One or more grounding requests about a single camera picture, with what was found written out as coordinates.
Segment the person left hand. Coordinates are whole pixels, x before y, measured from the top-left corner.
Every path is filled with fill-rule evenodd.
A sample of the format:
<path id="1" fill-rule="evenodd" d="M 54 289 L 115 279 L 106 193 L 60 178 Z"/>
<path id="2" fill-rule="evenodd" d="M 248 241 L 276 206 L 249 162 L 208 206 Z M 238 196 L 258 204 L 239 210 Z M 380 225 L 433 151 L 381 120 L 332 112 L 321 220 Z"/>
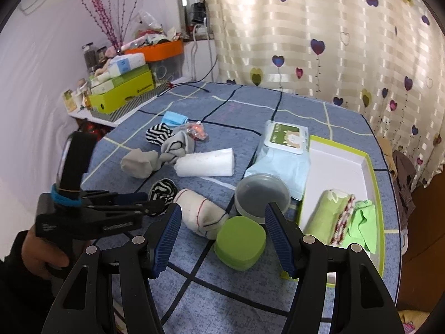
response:
<path id="1" fill-rule="evenodd" d="M 23 264 L 29 272 L 46 280 L 51 278 L 46 264 L 58 268 L 65 268 L 69 265 L 69 258 L 62 250 L 41 237 L 35 236 L 34 225 L 26 234 L 21 256 Z"/>

